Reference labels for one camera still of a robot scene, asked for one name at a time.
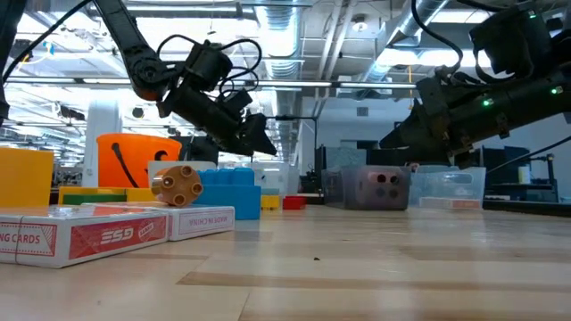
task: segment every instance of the desk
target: desk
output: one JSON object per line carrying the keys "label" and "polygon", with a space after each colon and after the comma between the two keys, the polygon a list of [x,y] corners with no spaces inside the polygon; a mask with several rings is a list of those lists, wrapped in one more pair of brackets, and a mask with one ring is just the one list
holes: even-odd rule
{"label": "desk", "polygon": [[0,265],[0,309],[43,321],[569,320],[571,220],[264,212],[235,232],[61,270]]}

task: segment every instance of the ceiling duct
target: ceiling duct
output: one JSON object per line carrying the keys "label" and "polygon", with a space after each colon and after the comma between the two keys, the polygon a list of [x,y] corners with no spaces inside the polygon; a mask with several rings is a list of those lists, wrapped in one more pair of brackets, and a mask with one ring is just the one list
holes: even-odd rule
{"label": "ceiling duct", "polygon": [[[438,12],[448,3],[448,0],[417,0],[418,17],[424,24],[429,24]],[[383,23],[381,27],[378,43],[377,59],[371,64],[367,72],[360,76],[359,81],[367,83],[376,83],[382,81],[386,73],[392,68],[390,64],[383,62],[382,53],[387,45],[395,45],[399,42],[406,42],[405,45],[417,45],[419,36],[422,32],[420,26],[414,21],[410,0],[405,2],[402,7],[402,13],[392,21]],[[365,98],[367,91],[356,91],[354,98],[360,100]]]}
{"label": "ceiling duct", "polygon": [[[299,55],[301,11],[295,7],[256,7],[256,15],[262,29],[265,41],[264,53],[276,58],[295,58]],[[298,79],[300,64],[296,61],[278,60],[265,61],[268,76],[271,79]],[[296,91],[276,91],[277,115],[296,115],[301,113],[302,98]],[[282,145],[284,161],[288,161],[294,147],[291,135],[292,123],[281,121],[277,123],[278,141]]]}
{"label": "ceiling duct", "polygon": [[[240,3],[208,5],[150,5],[127,4],[129,13],[136,18],[189,18],[189,19],[236,19],[256,20],[252,8],[243,8]],[[94,5],[90,5],[89,14],[98,16],[99,12]]]}

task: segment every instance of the gray container with holes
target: gray container with holes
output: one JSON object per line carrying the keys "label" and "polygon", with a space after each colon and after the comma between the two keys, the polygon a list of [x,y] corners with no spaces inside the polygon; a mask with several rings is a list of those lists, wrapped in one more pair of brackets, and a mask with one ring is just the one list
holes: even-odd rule
{"label": "gray container with holes", "polygon": [[343,166],[321,175],[327,206],[347,210],[406,210],[410,170],[395,166]]}

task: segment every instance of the esg logo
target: esg logo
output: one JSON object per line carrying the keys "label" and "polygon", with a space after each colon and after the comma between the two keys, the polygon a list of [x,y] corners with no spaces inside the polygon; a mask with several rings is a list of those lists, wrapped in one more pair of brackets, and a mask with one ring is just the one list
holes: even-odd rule
{"label": "esg logo", "polygon": [[125,241],[131,237],[133,237],[133,227],[103,232],[101,234],[101,245]]}

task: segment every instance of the wooden toy part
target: wooden toy part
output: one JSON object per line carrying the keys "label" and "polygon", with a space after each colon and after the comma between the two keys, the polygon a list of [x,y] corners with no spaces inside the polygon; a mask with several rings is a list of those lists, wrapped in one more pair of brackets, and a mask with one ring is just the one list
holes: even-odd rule
{"label": "wooden toy part", "polygon": [[175,166],[157,172],[151,191],[157,200],[182,208],[200,196],[203,184],[190,166]]}

